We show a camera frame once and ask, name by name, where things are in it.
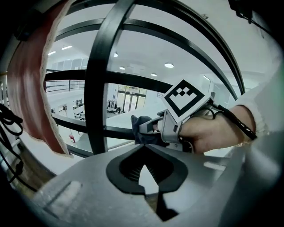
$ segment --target black wire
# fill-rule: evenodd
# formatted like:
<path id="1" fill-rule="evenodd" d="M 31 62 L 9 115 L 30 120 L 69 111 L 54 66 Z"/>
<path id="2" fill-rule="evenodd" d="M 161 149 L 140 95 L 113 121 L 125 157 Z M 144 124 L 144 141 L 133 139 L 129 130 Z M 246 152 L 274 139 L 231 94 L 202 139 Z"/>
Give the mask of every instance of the black wire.
<path id="1" fill-rule="evenodd" d="M 215 119 L 216 114 L 213 112 L 213 110 L 209 107 L 202 107 L 201 109 L 199 109 L 197 112 L 195 112 L 194 114 L 198 113 L 199 111 L 202 110 L 208 110 L 211 112 L 213 119 Z"/>
<path id="2" fill-rule="evenodd" d="M 21 123 L 23 122 L 23 120 L 14 115 L 14 113 L 9 110 L 7 107 L 5 107 L 3 104 L 0 104 L 0 122 L 2 123 L 2 125 L 5 127 L 5 129 L 11 133 L 14 136 L 19 136 L 20 134 L 22 134 L 23 132 L 23 127 L 21 125 Z M 19 127 L 20 127 L 20 132 L 14 132 L 11 131 L 6 125 L 13 125 L 14 123 L 16 123 Z M 4 131 L 4 129 L 1 127 L 0 125 L 0 142 L 13 154 L 15 155 L 16 158 L 18 158 L 20 160 L 20 162 L 16 165 L 16 171 L 13 170 L 13 168 L 10 166 L 10 164 L 7 162 L 4 154 L 2 154 L 2 152 L 0 151 L 0 155 L 2 156 L 4 162 L 6 163 L 6 165 L 8 166 L 9 170 L 11 171 L 11 173 L 14 175 L 11 179 L 10 179 L 10 183 L 16 178 L 19 182 L 21 182 L 23 185 L 25 185 L 27 188 L 31 189 L 32 191 L 36 192 L 37 190 L 34 189 L 32 186 L 28 185 L 26 182 L 24 182 L 19 175 L 23 172 L 23 167 L 24 167 L 24 163 L 21 159 L 21 157 L 13 151 L 12 145 Z"/>
<path id="3" fill-rule="evenodd" d="M 266 28 L 262 27 L 261 25 L 259 25 L 257 22 L 255 22 L 254 20 L 249 20 L 249 18 L 245 17 L 245 16 L 241 16 L 241 18 L 246 19 L 248 21 L 251 21 L 252 24 L 256 25 L 257 27 L 259 27 L 260 29 L 262 29 L 263 31 L 267 32 L 269 35 L 272 35 L 272 33 L 270 31 L 268 31 Z"/>
<path id="4" fill-rule="evenodd" d="M 230 110 L 222 107 L 219 105 L 217 107 L 219 110 L 215 113 L 215 115 L 222 113 L 225 117 L 227 117 L 232 123 L 234 123 L 240 130 L 242 130 L 251 140 L 254 140 L 257 138 L 256 134 L 243 122 L 241 122 Z"/>

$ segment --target ceiling light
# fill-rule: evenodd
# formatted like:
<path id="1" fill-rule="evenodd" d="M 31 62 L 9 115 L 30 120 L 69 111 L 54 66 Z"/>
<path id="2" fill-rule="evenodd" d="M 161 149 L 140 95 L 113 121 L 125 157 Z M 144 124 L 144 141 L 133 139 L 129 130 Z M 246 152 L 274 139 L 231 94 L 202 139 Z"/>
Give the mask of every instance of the ceiling light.
<path id="1" fill-rule="evenodd" d="M 56 51 L 53 51 L 53 52 L 50 52 L 48 55 L 52 55 L 52 54 L 55 54 L 56 53 Z"/>
<path id="2" fill-rule="evenodd" d="M 206 76 L 203 76 L 205 79 L 209 80 Z"/>
<path id="3" fill-rule="evenodd" d="M 66 50 L 66 49 L 71 48 L 71 47 L 72 47 L 72 46 L 63 47 L 63 48 L 61 48 L 61 50 Z"/>
<path id="4" fill-rule="evenodd" d="M 165 64 L 165 66 L 166 66 L 167 68 L 173 68 L 173 67 L 174 67 L 173 63 L 170 63 L 170 62 L 167 62 L 167 63 Z"/>

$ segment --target hand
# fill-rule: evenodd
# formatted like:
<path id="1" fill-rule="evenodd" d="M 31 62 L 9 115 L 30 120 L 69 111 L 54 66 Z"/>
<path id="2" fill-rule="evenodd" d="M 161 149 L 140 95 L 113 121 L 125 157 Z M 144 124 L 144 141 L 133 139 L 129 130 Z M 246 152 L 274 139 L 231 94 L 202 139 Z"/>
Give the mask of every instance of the hand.
<path id="1" fill-rule="evenodd" d="M 235 106 L 230 110 L 239 120 L 255 132 L 255 122 L 251 112 L 244 106 Z M 248 141 L 248 137 L 224 115 L 193 117 L 182 125 L 179 133 L 191 142 L 195 153 L 204 153 Z"/>

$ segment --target black metal bar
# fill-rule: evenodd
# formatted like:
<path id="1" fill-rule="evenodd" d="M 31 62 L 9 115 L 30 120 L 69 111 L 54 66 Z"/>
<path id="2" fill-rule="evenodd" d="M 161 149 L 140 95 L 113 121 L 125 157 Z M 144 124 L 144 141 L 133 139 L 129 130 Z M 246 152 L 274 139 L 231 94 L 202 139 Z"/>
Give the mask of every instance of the black metal bar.
<path id="1" fill-rule="evenodd" d="M 78 33 L 99 30 L 103 20 L 104 19 L 88 20 L 88 21 L 84 21 L 81 23 L 71 25 L 65 29 L 62 29 L 61 31 L 58 32 L 55 42 L 60 39 L 63 39 L 63 38 L 66 38 L 68 36 L 75 35 Z"/>
<path id="2" fill-rule="evenodd" d="M 46 72 L 58 72 L 60 70 L 55 70 L 55 69 L 46 69 Z"/>
<path id="3" fill-rule="evenodd" d="M 84 121 L 63 117 L 54 113 L 52 113 L 52 117 L 55 120 L 56 124 L 58 125 L 61 125 L 65 128 L 72 129 L 75 131 L 87 133 L 86 122 Z M 105 137 L 124 139 L 124 140 L 135 139 L 132 129 L 125 129 L 119 127 L 105 126 L 103 128 L 103 135 Z"/>
<path id="4" fill-rule="evenodd" d="M 124 139 L 124 140 L 135 140 L 132 129 L 118 128 L 105 126 L 103 135 L 105 137 Z"/>
<path id="5" fill-rule="evenodd" d="M 82 10 L 85 8 L 97 6 L 97 5 L 104 5 L 104 4 L 113 4 L 116 3 L 118 0 L 78 0 L 75 1 L 68 10 L 68 14 L 74 13 L 78 10 Z"/>
<path id="6" fill-rule="evenodd" d="M 85 114 L 90 144 L 94 154 L 107 151 L 107 141 L 103 135 L 106 125 L 107 84 L 105 75 L 108 60 L 115 42 L 120 36 L 123 21 L 133 8 L 135 0 L 119 0 L 104 19 L 95 38 L 86 70 L 85 84 Z M 94 84 L 96 84 L 96 105 L 101 111 L 93 114 Z"/>
<path id="7" fill-rule="evenodd" d="M 168 83 L 164 83 L 158 80 L 153 80 L 147 77 L 126 74 L 126 73 L 112 72 L 112 71 L 107 72 L 105 80 L 107 83 L 117 83 L 128 86 L 135 86 L 162 93 L 166 93 L 168 89 L 172 87 L 172 85 Z"/>
<path id="8" fill-rule="evenodd" d="M 85 26 L 90 27 L 92 21 L 85 21 L 79 23 L 79 25 L 78 24 L 72 25 L 71 27 L 65 28 L 65 30 L 72 31 L 73 34 L 77 34 L 80 33 Z M 199 59 L 202 63 L 204 63 L 223 82 L 223 84 L 232 94 L 233 98 L 235 100 L 237 99 L 237 95 L 232 85 L 230 84 L 230 82 L 228 81 L 227 77 L 224 75 L 222 70 L 218 67 L 218 65 L 202 49 L 200 49 L 198 46 L 196 46 L 194 43 L 190 42 L 183 36 L 162 26 L 135 19 L 126 19 L 122 28 L 123 30 L 136 31 L 158 37 L 160 39 L 173 43 L 176 46 L 189 52 L 194 57 Z"/>
<path id="9" fill-rule="evenodd" d="M 85 70 L 65 70 L 45 74 L 45 81 L 85 80 Z"/>
<path id="10" fill-rule="evenodd" d="M 133 95 L 130 95 L 129 106 L 128 106 L 128 112 L 129 112 L 130 109 L 131 109 L 132 97 L 133 97 Z"/>
<path id="11" fill-rule="evenodd" d="M 77 80 L 85 80 L 84 76 L 85 76 L 85 70 L 58 71 L 46 74 L 45 81 L 68 80 L 69 77 L 72 77 L 72 79 L 77 79 Z M 119 73 L 112 71 L 107 72 L 105 82 L 135 86 L 162 93 L 166 93 L 167 90 L 172 87 L 172 85 L 158 80 L 137 76 L 133 74 L 126 74 L 126 73 Z"/>
<path id="12" fill-rule="evenodd" d="M 142 97 L 142 96 L 137 96 L 137 100 L 136 100 L 135 109 L 137 109 L 137 104 L 138 104 L 138 99 L 139 99 L 139 97 Z"/>
<path id="13" fill-rule="evenodd" d="M 63 117 L 54 113 L 52 113 L 52 117 L 58 125 L 82 133 L 87 133 L 86 123 L 84 121 Z"/>
<path id="14" fill-rule="evenodd" d="M 62 82 L 62 81 L 68 81 L 68 80 L 51 80 L 51 81 L 53 81 L 53 82 Z"/>
<path id="15" fill-rule="evenodd" d="M 85 0 L 85 1 L 76 1 L 70 8 L 68 13 L 76 12 L 78 10 L 100 5 L 100 4 L 113 4 L 117 0 Z M 232 70 L 241 94 L 245 93 L 245 86 L 243 78 L 241 76 L 241 71 L 239 66 L 228 47 L 227 43 L 224 41 L 222 36 L 217 32 L 217 30 L 204 18 L 202 18 L 197 12 L 195 12 L 188 5 L 181 3 L 178 0 L 138 0 L 135 2 L 138 5 L 143 5 L 158 10 L 167 12 L 173 16 L 180 18 L 186 23 L 192 25 L 196 28 L 201 34 L 203 34 L 221 53 L 225 61 L 228 63 L 230 69 Z"/>
<path id="16" fill-rule="evenodd" d="M 90 157 L 90 156 L 93 156 L 94 154 L 90 151 L 86 151 L 86 150 L 83 150 L 83 149 L 80 149 L 80 148 L 77 148 L 77 147 L 73 147 L 69 144 L 66 144 L 67 146 L 67 149 L 70 153 L 72 154 L 75 154 L 77 156 L 80 156 L 82 158 L 87 158 L 87 157 Z"/>
<path id="17" fill-rule="evenodd" d="M 72 88 L 70 88 L 70 89 L 78 89 L 78 88 L 84 88 L 84 87 L 72 87 Z"/>
<path id="18" fill-rule="evenodd" d="M 124 106 L 125 106 L 125 99 L 126 99 L 126 91 L 124 91 L 124 100 L 123 100 L 123 107 L 122 107 L 122 111 L 124 112 Z"/>
<path id="19" fill-rule="evenodd" d="M 46 88 L 48 88 L 48 87 L 59 87 L 59 86 L 68 86 L 68 84 L 63 84 L 63 85 L 52 85 L 52 86 L 46 86 Z"/>

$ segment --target sleeve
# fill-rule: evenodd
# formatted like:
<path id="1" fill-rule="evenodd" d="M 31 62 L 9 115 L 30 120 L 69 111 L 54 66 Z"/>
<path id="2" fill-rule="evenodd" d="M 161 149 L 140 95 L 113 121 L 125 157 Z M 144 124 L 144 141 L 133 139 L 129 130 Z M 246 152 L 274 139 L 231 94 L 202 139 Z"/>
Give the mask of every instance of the sleeve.
<path id="1" fill-rule="evenodd" d="M 272 77 L 237 99 L 235 106 L 250 110 L 256 135 L 284 130 L 284 66 L 280 64 Z"/>

